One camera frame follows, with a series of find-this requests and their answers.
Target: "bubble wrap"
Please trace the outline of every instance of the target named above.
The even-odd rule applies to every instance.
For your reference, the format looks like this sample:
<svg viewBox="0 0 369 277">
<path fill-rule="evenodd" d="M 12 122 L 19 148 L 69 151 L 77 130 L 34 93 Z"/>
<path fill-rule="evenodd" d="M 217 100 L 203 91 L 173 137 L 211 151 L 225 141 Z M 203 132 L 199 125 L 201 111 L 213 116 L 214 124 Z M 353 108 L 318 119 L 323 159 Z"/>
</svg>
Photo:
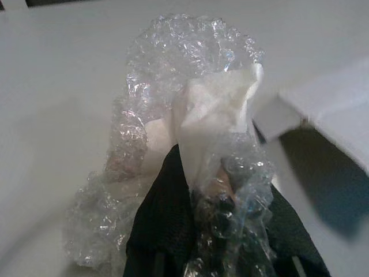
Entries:
<svg viewBox="0 0 369 277">
<path fill-rule="evenodd" d="M 93 267 L 103 276 L 122 276 L 134 215 L 155 177 L 141 172 L 148 150 L 145 124 L 166 115 L 188 79 L 243 69 L 259 63 L 262 54 L 250 37 L 223 20 L 184 14 L 160 16 L 134 39 L 127 55 L 127 86 L 114 102 L 106 166 L 102 173 L 89 176 L 66 213 L 63 241 L 77 264 Z M 193 197 L 195 213 L 209 217 L 196 218 L 198 243 L 185 276 L 235 272 L 238 253 L 250 249 L 261 257 L 253 270 L 266 272 L 263 268 L 269 264 L 262 259 L 269 260 L 271 253 L 263 227 L 272 200 L 269 163 L 250 136 L 227 137 L 212 151 L 233 188 L 211 190 L 216 186 L 210 182 L 206 195 Z M 221 178 L 209 178 L 222 183 Z M 229 197 L 234 207 L 225 214 L 220 203 Z M 213 249 L 212 239 L 221 239 L 224 245 Z M 222 269 L 213 270 L 213 259 L 206 256 L 219 256 Z M 200 274 L 201 270 L 213 270 L 215 275 Z"/>
</svg>

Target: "plastic wrap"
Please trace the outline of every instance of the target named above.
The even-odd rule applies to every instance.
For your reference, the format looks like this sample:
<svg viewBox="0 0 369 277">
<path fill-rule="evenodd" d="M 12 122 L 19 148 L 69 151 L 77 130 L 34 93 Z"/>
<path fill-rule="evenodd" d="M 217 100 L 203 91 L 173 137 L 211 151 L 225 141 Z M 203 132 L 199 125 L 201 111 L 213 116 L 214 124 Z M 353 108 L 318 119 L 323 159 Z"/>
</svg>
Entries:
<svg viewBox="0 0 369 277">
<path fill-rule="evenodd" d="M 77 264 L 104 276 L 122 275 L 134 215 L 155 177 L 142 172 L 148 151 L 146 124 L 168 113 L 189 79 L 244 69 L 259 63 L 261 56 L 250 37 L 221 19 L 184 14 L 153 20 L 134 40 L 127 55 L 127 87 L 114 103 L 105 169 L 89 177 L 67 211 L 65 248 Z M 228 135 L 208 148 L 209 157 L 219 162 L 217 174 L 209 172 L 206 188 L 193 191 L 199 233 L 187 277 L 237 276 L 239 253 L 250 251 L 257 253 L 248 261 L 253 272 L 269 270 L 271 252 L 263 224 L 272 200 L 270 164 L 252 136 Z"/>
</svg>

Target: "white table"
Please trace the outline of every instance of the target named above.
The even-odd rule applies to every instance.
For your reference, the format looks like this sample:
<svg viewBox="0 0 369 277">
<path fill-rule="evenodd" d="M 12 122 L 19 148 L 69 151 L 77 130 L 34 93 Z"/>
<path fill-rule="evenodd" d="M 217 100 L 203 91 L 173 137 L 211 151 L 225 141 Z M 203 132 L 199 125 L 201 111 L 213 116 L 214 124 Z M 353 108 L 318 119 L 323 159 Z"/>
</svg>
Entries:
<svg viewBox="0 0 369 277">
<path fill-rule="evenodd" d="M 256 107 L 369 55 L 367 0 L 92 1 L 0 12 L 0 276 L 91 276 L 65 258 L 60 218 L 87 174 L 103 168 L 130 42 L 169 12 L 222 17 L 257 39 L 266 55 Z M 368 214 L 352 241 L 341 238 L 280 143 L 268 152 L 332 275 L 366 277 Z"/>
</svg>

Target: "crumpled plastic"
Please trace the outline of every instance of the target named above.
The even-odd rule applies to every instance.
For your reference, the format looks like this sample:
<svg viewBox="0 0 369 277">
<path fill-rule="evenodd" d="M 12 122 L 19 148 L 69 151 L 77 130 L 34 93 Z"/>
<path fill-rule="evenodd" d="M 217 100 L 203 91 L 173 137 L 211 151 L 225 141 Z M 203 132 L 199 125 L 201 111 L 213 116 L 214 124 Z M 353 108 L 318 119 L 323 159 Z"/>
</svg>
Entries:
<svg viewBox="0 0 369 277">
<path fill-rule="evenodd" d="M 134 40 L 127 55 L 127 87 L 114 103 L 105 169 L 90 175 L 66 213 L 64 246 L 77 264 L 104 276 L 122 276 L 134 215 L 155 178 L 142 166 L 149 150 L 148 125 L 169 113 L 188 80 L 248 68 L 260 63 L 262 54 L 250 37 L 223 20 L 184 14 L 153 20 Z M 226 195 L 224 188 L 211 190 L 214 182 L 224 183 L 211 175 L 210 185 L 194 192 L 195 214 L 208 217 L 195 217 L 198 243 L 185 276 L 203 276 L 199 268 L 207 276 L 237 276 L 235 261 L 250 251 L 260 257 L 248 262 L 253 272 L 261 272 L 252 276 L 272 276 L 263 275 L 273 256 L 264 228 L 270 218 L 272 167 L 249 133 L 228 133 L 212 145 L 208 151 L 220 161 L 220 171 L 226 173 L 220 176 L 227 176 L 232 188 Z M 227 197 L 233 204 L 225 213 L 219 203 Z M 211 240 L 217 239 L 222 246 L 214 248 Z M 214 257 L 220 258 L 221 269 L 212 268 Z"/>
</svg>

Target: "wrapped object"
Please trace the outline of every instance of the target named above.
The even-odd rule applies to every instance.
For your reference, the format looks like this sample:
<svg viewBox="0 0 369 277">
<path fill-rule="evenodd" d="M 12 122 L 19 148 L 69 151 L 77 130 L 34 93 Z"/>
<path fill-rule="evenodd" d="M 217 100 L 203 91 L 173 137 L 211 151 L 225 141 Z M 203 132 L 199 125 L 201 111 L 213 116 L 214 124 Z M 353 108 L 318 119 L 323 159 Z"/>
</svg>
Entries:
<svg viewBox="0 0 369 277">
<path fill-rule="evenodd" d="M 122 275 L 134 215 L 157 165 L 178 142 L 198 225 L 197 247 L 185 276 L 203 276 L 204 270 L 210 276 L 237 276 L 237 261 L 248 257 L 239 254 L 251 252 L 257 253 L 247 261 L 251 276 L 272 276 L 266 275 L 272 253 L 263 226 L 270 217 L 272 171 L 247 128 L 246 109 L 261 81 L 261 56 L 251 38 L 221 19 L 183 14 L 153 20 L 134 40 L 127 56 L 127 87 L 114 103 L 106 167 L 88 179 L 67 212 L 65 248 L 77 264 L 104 276 Z M 201 83 L 211 88 L 217 79 L 228 88 L 229 98 L 213 95 L 211 89 L 198 97 Z M 229 104 L 233 110 L 227 110 Z M 189 119 L 191 109 L 193 114 L 202 110 L 204 120 Z M 228 121 L 213 128 L 220 118 Z M 198 132 L 205 125 L 205 132 Z M 194 147 L 191 141 L 200 141 L 197 135 L 203 134 L 201 141 L 208 143 Z M 193 156 L 187 152 L 191 149 L 199 172 L 185 162 Z"/>
</svg>

